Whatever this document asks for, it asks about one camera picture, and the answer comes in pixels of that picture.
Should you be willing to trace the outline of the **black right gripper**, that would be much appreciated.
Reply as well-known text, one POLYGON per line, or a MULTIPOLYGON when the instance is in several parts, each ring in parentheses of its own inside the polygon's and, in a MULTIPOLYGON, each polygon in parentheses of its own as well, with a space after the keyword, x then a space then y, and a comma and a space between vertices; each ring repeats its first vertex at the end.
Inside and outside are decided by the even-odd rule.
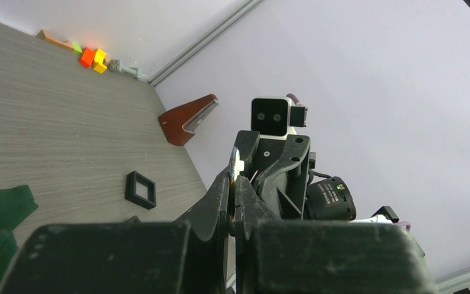
POLYGON ((309 180, 310 137, 288 134, 284 140, 257 131, 238 132, 234 147, 244 162, 240 172, 267 207, 282 219, 303 219, 309 180))

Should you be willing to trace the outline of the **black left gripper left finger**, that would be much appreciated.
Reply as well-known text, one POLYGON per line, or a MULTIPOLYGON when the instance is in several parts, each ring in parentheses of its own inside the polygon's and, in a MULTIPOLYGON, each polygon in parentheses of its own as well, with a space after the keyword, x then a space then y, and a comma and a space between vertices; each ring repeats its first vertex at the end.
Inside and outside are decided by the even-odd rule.
POLYGON ((36 229, 0 293, 225 293, 230 176, 172 222, 36 229))

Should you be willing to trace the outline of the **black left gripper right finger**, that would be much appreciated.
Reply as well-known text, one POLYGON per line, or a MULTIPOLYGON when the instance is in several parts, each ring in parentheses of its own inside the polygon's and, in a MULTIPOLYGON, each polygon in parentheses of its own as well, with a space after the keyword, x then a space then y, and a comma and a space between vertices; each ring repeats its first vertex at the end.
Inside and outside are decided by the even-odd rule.
POLYGON ((282 220, 246 177, 234 184, 238 293, 436 293, 400 226, 282 220))

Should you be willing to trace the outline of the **round white brooch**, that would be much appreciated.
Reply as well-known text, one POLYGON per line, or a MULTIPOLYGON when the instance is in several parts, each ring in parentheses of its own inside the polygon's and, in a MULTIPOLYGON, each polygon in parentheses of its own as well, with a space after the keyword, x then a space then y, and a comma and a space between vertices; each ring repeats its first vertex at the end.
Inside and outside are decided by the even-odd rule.
POLYGON ((239 149, 234 146, 229 159, 229 188, 232 192, 239 175, 245 170, 245 162, 241 160, 239 149))

